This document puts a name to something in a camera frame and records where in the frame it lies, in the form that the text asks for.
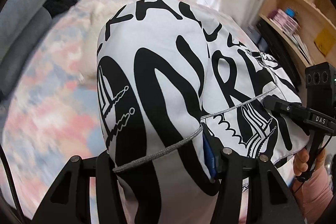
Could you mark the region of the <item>person right hand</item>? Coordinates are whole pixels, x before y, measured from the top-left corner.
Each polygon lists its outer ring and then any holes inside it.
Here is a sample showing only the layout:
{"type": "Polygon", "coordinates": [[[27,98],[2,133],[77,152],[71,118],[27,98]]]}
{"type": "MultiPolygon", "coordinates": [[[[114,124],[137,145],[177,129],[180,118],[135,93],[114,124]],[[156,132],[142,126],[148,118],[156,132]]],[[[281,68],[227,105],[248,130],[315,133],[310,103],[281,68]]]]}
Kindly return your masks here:
{"type": "MultiPolygon", "coordinates": [[[[317,156],[315,162],[315,171],[313,172],[312,177],[309,179],[309,183],[313,183],[316,181],[323,181],[326,176],[326,170],[324,167],[326,158],[325,149],[321,151],[321,153],[317,156]]],[[[301,151],[295,154],[293,161],[293,172],[296,177],[300,176],[303,172],[309,169],[308,162],[309,153],[307,149],[303,148],[301,151]]]]}

